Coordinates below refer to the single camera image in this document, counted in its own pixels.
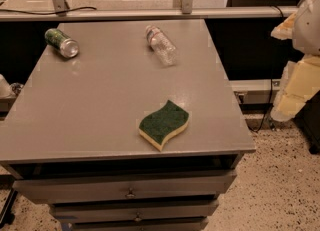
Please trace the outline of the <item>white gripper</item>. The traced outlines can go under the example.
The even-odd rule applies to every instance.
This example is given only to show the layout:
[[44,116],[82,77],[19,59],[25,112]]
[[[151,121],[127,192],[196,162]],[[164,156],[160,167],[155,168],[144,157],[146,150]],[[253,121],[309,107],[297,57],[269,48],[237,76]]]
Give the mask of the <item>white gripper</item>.
[[271,36],[279,40],[292,38],[296,50],[309,54],[297,63],[289,61],[283,70],[271,118],[286,122],[320,91],[320,57],[313,56],[320,55],[320,0],[304,0],[297,13],[276,26]]

